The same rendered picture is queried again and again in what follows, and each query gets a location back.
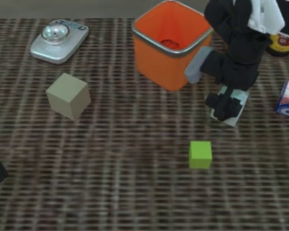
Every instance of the orange box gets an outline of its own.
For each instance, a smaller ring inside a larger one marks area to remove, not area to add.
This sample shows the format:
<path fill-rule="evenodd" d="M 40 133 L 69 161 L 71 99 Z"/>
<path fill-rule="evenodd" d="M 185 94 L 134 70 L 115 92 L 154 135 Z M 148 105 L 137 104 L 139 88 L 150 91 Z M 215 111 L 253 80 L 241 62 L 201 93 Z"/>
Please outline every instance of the orange box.
<path fill-rule="evenodd" d="M 204 15 L 178 1 L 164 1 L 132 25 L 138 71 L 160 85 L 177 91 L 187 79 L 186 67 L 201 46 L 211 41 Z"/>

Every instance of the gray base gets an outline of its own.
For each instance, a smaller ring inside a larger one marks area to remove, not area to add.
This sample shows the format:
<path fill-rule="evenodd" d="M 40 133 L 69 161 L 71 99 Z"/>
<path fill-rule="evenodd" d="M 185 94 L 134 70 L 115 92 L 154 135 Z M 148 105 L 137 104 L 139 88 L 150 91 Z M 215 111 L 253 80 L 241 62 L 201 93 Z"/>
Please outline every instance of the gray base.
<path fill-rule="evenodd" d="M 190 84 L 198 83 L 202 73 L 200 68 L 207 56 L 213 51 L 213 47 L 201 47 L 185 69 L 185 77 Z"/>
<path fill-rule="evenodd" d="M 224 94 L 226 89 L 227 89 L 226 86 L 222 86 L 220 91 L 218 92 L 218 94 L 219 95 L 220 94 Z M 224 121 L 225 124 L 234 127 L 236 125 L 237 121 L 239 120 L 243 110 L 244 110 L 247 98 L 249 97 L 249 92 L 248 91 L 242 91 L 242 90 L 234 90 L 232 92 L 232 94 L 231 94 L 231 97 L 240 100 L 240 104 L 242 105 L 242 109 L 239 112 L 239 115 L 237 117 L 233 117 L 233 118 L 230 118 L 230 119 L 227 119 L 227 120 Z M 211 118 L 214 118 L 214 119 L 217 120 L 217 118 L 213 116 L 214 115 L 214 111 L 215 111 L 214 109 L 211 110 L 210 116 L 211 116 Z"/>

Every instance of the brown tabletop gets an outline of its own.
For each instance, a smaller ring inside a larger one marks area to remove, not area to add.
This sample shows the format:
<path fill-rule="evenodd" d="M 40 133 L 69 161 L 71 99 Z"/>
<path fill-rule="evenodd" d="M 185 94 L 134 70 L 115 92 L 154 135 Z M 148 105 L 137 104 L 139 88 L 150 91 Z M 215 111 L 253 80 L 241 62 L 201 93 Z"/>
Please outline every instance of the brown tabletop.
<path fill-rule="evenodd" d="M 136 71 L 132 19 L 80 20 L 89 38 L 60 66 L 29 54 L 49 21 L 0 20 L 0 231 L 289 231 L 289 118 L 274 112 L 289 57 L 264 56 L 232 128 L 204 105 L 213 78 L 173 93 Z M 47 101 L 62 72 L 90 86 L 77 122 Z M 212 142 L 210 170 L 188 168 L 191 140 Z"/>

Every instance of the open container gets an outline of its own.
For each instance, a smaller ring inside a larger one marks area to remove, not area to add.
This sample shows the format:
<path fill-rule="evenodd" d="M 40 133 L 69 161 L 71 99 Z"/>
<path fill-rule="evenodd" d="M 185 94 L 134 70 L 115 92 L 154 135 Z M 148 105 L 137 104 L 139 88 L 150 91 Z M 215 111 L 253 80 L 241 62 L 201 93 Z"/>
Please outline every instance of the open container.
<path fill-rule="evenodd" d="M 184 71 L 201 46 L 211 41 L 211 26 L 204 15 L 178 1 L 166 0 L 132 25 L 138 71 L 176 91 L 187 79 Z"/>

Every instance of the metal bowl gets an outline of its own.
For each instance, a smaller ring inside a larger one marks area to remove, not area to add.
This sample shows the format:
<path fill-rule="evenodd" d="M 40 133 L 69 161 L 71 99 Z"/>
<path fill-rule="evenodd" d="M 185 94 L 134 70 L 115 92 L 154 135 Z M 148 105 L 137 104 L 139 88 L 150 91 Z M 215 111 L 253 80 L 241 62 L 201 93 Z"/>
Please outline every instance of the metal bowl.
<path fill-rule="evenodd" d="M 60 23 L 49 24 L 46 26 L 41 36 L 49 44 L 60 44 L 69 35 L 69 28 Z"/>

